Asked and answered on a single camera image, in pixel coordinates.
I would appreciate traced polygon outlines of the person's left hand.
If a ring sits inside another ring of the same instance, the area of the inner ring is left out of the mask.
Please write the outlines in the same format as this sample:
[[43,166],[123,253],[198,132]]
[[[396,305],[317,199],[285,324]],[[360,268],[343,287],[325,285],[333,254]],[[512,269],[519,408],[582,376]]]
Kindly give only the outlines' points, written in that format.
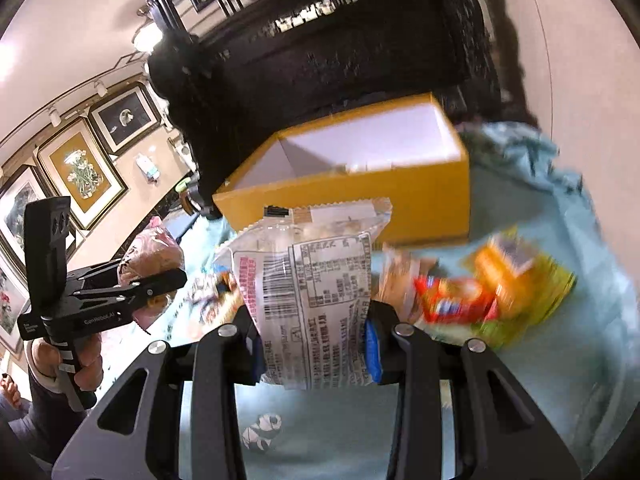
[[[81,391],[93,392],[101,385],[102,370],[102,337],[94,334],[78,351],[80,370],[75,374],[76,385]],[[29,341],[26,344],[26,359],[29,371],[40,386],[53,393],[61,393],[58,384],[58,368],[62,363],[61,353],[43,338]]]

